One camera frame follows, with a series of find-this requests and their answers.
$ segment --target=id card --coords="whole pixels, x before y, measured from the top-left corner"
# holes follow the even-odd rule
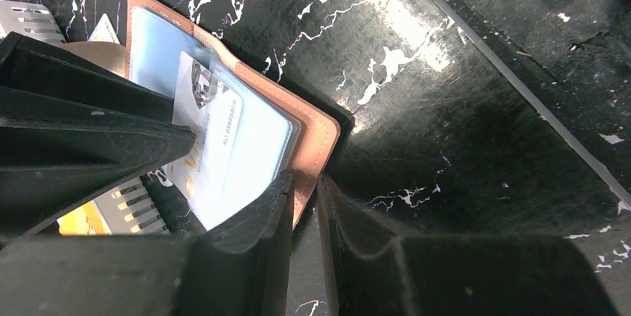
[[[188,155],[167,165],[166,175],[202,224],[217,213],[211,206],[222,193],[242,107],[241,96],[213,72],[180,54],[173,124],[192,127],[197,137]]]

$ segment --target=black marble surface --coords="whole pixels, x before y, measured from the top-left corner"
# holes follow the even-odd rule
[[[124,42],[126,0],[25,1],[72,41],[107,13]],[[327,171],[376,218],[571,238],[631,314],[631,210],[432,0],[161,1],[340,120]],[[448,0],[629,189],[630,1],[597,2]],[[314,208],[294,234],[288,315],[327,310]]]

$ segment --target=black plastic part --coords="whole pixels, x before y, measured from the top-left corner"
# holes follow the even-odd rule
[[[60,48],[0,43],[0,246],[190,151],[173,101]]]
[[[201,236],[13,243],[0,252],[0,315],[283,315],[292,201],[282,172]]]
[[[318,182],[333,315],[616,315],[590,265],[552,236],[424,236]]]

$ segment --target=tan leather border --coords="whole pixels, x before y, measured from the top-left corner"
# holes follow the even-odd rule
[[[340,127],[337,120],[239,61],[218,38],[156,0],[127,0],[126,77],[129,76],[132,47],[131,14],[134,7],[151,9],[193,35],[206,47],[213,48],[219,54],[222,63],[243,82],[301,122],[301,137],[296,144],[295,156],[291,163],[291,169],[296,173],[293,220],[295,227],[339,137]]]

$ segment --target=beige round object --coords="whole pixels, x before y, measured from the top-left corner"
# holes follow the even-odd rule
[[[71,42],[59,47],[125,78],[125,46],[111,42]]]

